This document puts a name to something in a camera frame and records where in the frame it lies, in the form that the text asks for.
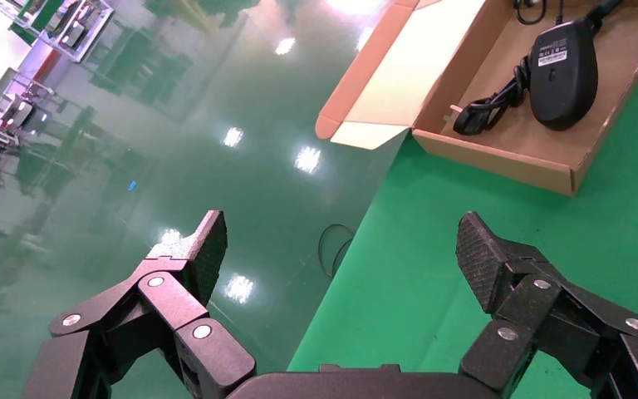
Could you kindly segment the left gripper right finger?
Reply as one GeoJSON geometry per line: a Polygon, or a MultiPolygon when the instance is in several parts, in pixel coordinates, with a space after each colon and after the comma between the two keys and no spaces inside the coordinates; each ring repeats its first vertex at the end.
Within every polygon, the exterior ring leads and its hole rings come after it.
{"type": "Polygon", "coordinates": [[[459,269],[489,323],[459,373],[509,398],[543,352],[594,398],[638,398],[638,313],[565,278],[535,247],[498,237],[469,211],[459,269]]]}

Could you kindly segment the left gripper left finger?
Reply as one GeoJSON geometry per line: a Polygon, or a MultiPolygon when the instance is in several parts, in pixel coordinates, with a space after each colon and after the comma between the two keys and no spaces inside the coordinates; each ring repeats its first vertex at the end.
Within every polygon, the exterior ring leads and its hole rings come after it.
{"type": "Polygon", "coordinates": [[[225,398],[256,371],[208,304],[228,247],[223,212],[156,244],[122,282],[55,317],[25,398],[108,398],[135,362],[159,352],[194,398],[225,398]]]}

